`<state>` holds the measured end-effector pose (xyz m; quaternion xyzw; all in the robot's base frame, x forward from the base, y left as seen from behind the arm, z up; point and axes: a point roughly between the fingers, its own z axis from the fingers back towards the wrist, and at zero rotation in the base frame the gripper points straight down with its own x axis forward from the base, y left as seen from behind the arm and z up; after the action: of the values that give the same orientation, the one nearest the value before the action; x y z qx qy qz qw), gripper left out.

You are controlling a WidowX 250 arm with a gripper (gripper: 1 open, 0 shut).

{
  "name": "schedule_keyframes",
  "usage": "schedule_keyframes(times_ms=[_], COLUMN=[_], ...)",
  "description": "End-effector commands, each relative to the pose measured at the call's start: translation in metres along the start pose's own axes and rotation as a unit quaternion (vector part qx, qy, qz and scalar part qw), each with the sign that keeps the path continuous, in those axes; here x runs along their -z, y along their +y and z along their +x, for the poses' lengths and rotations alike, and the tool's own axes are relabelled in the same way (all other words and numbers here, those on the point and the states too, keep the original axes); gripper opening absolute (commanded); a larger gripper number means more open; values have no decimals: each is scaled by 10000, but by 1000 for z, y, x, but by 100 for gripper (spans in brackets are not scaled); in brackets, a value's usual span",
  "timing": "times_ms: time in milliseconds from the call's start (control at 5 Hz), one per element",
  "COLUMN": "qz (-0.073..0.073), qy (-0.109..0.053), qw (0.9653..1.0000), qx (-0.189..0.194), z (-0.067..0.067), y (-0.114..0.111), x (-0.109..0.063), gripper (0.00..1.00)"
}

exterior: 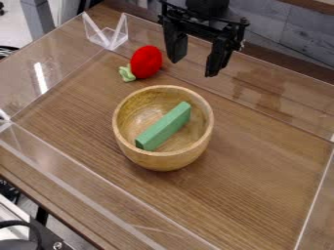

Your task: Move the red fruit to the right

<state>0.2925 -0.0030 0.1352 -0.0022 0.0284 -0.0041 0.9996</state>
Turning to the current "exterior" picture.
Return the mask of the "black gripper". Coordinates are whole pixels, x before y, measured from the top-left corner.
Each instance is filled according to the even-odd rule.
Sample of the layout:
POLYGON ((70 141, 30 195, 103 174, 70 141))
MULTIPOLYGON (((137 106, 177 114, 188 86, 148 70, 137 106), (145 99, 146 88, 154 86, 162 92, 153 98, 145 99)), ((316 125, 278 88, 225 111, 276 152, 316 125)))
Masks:
POLYGON ((250 20, 233 12, 230 0, 185 0, 184 3, 158 1, 170 61, 177 63, 188 55, 189 35, 210 41, 213 46, 205 76, 214 77, 228 66, 234 50, 241 51, 245 47, 250 20))

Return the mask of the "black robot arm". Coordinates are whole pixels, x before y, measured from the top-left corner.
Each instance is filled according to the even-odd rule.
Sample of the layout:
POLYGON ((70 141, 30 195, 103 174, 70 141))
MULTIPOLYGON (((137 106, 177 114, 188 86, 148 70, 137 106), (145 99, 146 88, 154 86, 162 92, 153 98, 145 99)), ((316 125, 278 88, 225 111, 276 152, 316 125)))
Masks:
POLYGON ((233 13, 230 0, 186 0, 181 7, 169 0, 161 2, 158 16, 164 27, 169 59, 177 63, 189 52, 189 36, 212 43, 205 76, 214 77, 228 66, 233 53, 245 48, 250 20, 233 13))

